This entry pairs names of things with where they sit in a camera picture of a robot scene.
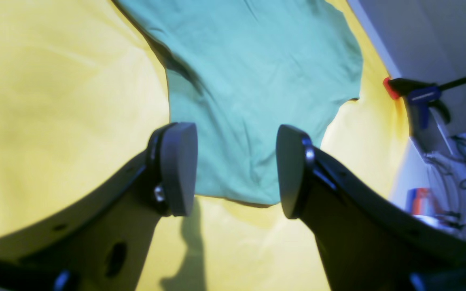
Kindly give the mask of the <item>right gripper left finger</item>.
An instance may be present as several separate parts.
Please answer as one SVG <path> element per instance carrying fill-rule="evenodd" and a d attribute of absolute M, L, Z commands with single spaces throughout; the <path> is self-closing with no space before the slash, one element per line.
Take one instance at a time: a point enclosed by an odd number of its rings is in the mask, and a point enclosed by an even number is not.
<path fill-rule="evenodd" d="M 0 291 L 134 291 L 159 220 L 192 212 L 197 152 L 194 123 L 167 124 L 81 200 L 0 236 Z"/>

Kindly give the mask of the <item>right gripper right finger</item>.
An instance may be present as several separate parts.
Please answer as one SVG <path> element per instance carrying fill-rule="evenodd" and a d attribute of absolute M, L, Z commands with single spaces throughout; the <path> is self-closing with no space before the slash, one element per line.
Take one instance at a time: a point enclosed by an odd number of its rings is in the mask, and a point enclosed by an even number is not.
<path fill-rule="evenodd" d="M 314 234 L 332 291 L 466 291 L 466 241 L 394 206 L 292 125 L 276 157 L 283 212 Z"/>

